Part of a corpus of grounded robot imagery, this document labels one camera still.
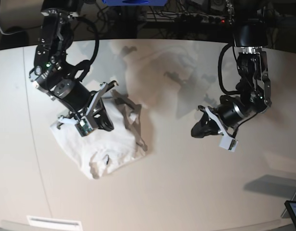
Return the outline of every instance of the white cloth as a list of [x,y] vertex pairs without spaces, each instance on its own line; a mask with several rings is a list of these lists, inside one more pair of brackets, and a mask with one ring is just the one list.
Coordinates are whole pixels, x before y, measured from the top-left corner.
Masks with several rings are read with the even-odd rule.
[[146,146],[140,137],[140,105],[112,92],[112,99],[104,99],[106,111],[114,124],[114,130],[95,130],[81,137],[74,125],[57,122],[51,130],[63,151],[78,164],[89,179],[110,174],[125,164],[145,156]]

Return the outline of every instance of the table surface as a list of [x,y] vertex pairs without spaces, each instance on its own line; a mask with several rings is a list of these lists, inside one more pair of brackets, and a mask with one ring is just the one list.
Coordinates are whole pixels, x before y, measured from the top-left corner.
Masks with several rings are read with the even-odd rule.
[[[93,46],[75,42],[68,62],[89,59]],[[99,180],[87,179],[51,134],[65,109],[28,81],[35,47],[0,51],[0,220],[74,219],[84,231],[259,231],[290,222],[280,214],[296,189],[296,54],[267,50],[272,108],[241,127],[231,153],[218,147],[220,136],[190,134],[197,105],[219,102],[223,46],[101,41],[84,84],[97,90],[115,79],[120,93],[143,105],[148,155]],[[239,81],[232,52],[223,77],[227,89]]]

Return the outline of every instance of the black cable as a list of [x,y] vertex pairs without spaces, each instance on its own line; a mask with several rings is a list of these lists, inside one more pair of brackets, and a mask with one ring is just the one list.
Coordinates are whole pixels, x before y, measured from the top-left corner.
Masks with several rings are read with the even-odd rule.
[[77,30],[77,28],[80,26],[81,23],[82,23],[82,22],[78,22],[78,23],[76,24],[76,26],[75,26],[74,29],[73,29],[73,32],[75,32],[75,31]]
[[18,30],[18,31],[14,31],[14,32],[4,32],[0,26],[0,33],[2,33],[3,35],[13,35],[13,34],[17,34],[17,33],[21,33],[24,32],[26,30],[31,30],[31,29],[36,29],[39,28],[41,26],[34,26],[34,27],[30,27],[30,28],[26,28],[26,29],[22,29],[22,30]]
[[164,17],[164,18],[168,18],[170,20],[175,20],[176,19],[176,17],[170,17],[170,15],[166,15],[166,14],[160,14],[160,13],[155,13],[155,14],[158,15],[158,16]]
[[235,51],[234,51],[234,46],[232,46],[232,51],[233,51],[233,56],[234,56],[235,62],[238,64],[238,59],[236,58],[236,54],[235,54]]
[[[153,14],[153,16],[154,16],[155,21],[157,22],[157,19],[156,19],[156,15],[155,15],[155,13],[154,13],[154,10],[152,9],[151,6],[149,6],[149,8],[150,8],[150,10],[151,10],[151,12],[152,12],[152,14]],[[165,38],[165,37],[164,37],[164,34],[163,34],[163,32],[161,31],[160,28],[158,29],[158,31],[159,31],[159,33],[162,35],[162,37],[163,37],[163,39],[164,39],[164,38]]]
[[87,24],[89,27],[91,27],[91,29],[94,32],[95,46],[94,46],[93,55],[92,55],[92,57],[90,59],[90,63],[92,64],[95,61],[96,56],[98,55],[99,47],[100,47],[100,38],[99,38],[98,30],[96,28],[96,25],[93,22],[91,22],[90,20],[86,19],[86,18],[78,17],[77,20],[79,22],[83,22],[83,23]]
[[219,64],[218,64],[219,87],[220,87],[221,91],[226,95],[237,95],[237,94],[240,94],[240,92],[238,90],[227,91],[225,89],[224,84],[223,84],[222,71],[221,71],[224,55],[230,47],[232,47],[232,45],[227,44],[226,46],[223,47],[223,49],[221,50],[221,52],[219,54]]
[[184,12],[184,13],[188,13],[188,10],[185,9],[185,7],[183,6],[181,0],[177,0],[177,3],[178,3],[178,4],[180,5],[180,7],[182,8],[182,12]]
[[170,7],[171,7],[171,0],[167,1],[167,3],[165,4],[164,8],[169,11],[170,10]]
[[[106,27],[106,23],[107,23],[107,21],[109,21],[109,20],[106,20],[106,16],[105,16],[105,12],[104,12],[104,10],[106,10],[108,8],[108,6],[101,8],[97,3],[95,3],[95,5],[99,11],[96,15],[97,19],[93,23],[96,24],[96,23],[98,23],[98,21],[104,22],[102,25],[102,28],[99,30],[99,35],[100,35],[100,34],[103,34],[103,30]],[[87,31],[94,33],[93,31],[90,30],[90,27],[87,27]]]
[[236,127],[236,129],[234,130],[234,132],[233,132],[233,134],[232,134],[232,137],[233,137],[233,138],[236,137],[236,135],[237,135],[237,133],[238,133],[238,131],[239,131],[239,127],[240,127],[242,124],[244,124],[244,123],[246,123],[247,121],[251,120],[251,119],[254,118],[256,115],[258,115],[258,113],[254,114],[253,116],[249,117],[248,119],[246,119],[246,120],[244,120],[242,123],[240,123],[240,124]]

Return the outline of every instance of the black robotic arm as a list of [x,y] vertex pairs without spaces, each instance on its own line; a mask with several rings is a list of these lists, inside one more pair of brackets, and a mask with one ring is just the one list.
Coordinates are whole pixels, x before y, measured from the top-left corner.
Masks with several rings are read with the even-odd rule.
[[[254,12],[242,14],[245,12],[244,8],[237,12],[230,0],[226,2],[234,44],[226,45],[219,56],[219,86],[225,95],[220,97],[220,104],[216,108],[198,107],[204,114],[193,127],[191,136],[204,138],[209,135],[222,135],[220,147],[234,151],[238,143],[236,135],[239,127],[271,107],[271,82],[267,54],[262,50],[262,47],[268,44],[264,22],[256,17]],[[225,52],[233,46],[241,50],[238,58],[235,57],[241,79],[235,90],[228,91],[223,86],[221,66]],[[233,129],[233,134],[228,132],[229,128]]]
[[[29,78],[38,90],[48,94],[52,100],[59,100],[70,110],[67,116],[59,118],[58,128],[64,123],[74,124],[81,136],[87,136],[95,129],[114,129],[101,97],[117,82],[103,83],[100,91],[91,92],[81,84],[99,49],[96,26],[79,17],[81,7],[80,0],[44,1],[41,12],[45,17]],[[73,66],[66,61],[66,50],[74,39],[70,21],[75,19],[93,29],[95,48],[90,60]]]

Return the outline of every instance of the metal bracket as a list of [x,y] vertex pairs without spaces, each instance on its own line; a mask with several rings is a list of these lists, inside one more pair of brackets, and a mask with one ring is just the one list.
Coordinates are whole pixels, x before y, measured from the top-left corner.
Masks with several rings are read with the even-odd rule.
[[77,121],[75,119],[66,118],[64,116],[61,116],[58,118],[58,121],[62,124],[73,124],[75,125]]
[[234,7],[231,0],[226,0],[227,10],[229,14],[229,23],[232,25],[232,18],[234,17]]
[[223,137],[221,138],[219,146],[221,148],[224,148],[226,150],[234,152],[236,146],[238,145],[238,141],[228,134],[227,130],[224,128],[224,126],[223,126],[222,122],[220,121],[220,119],[213,112],[210,111],[209,107],[206,107],[206,113],[208,114],[208,116],[211,119],[213,119],[217,123],[220,131],[223,134]]
[[107,83],[103,83],[101,85],[101,89],[94,95],[88,109],[86,112],[86,117],[93,117],[93,113],[96,113],[97,111],[101,110],[101,108],[96,108],[97,103],[99,102],[99,100],[101,99],[101,97],[107,92],[108,89],[108,84]]
[[257,80],[261,81],[264,89],[264,104],[267,107],[271,107],[271,81],[269,79],[269,70],[268,70],[268,58],[267,53],[262,51],[262,47],[242,47],[243,53],[246,54],[257,54],[259,57],[260,65],[259,66],[259,78]]

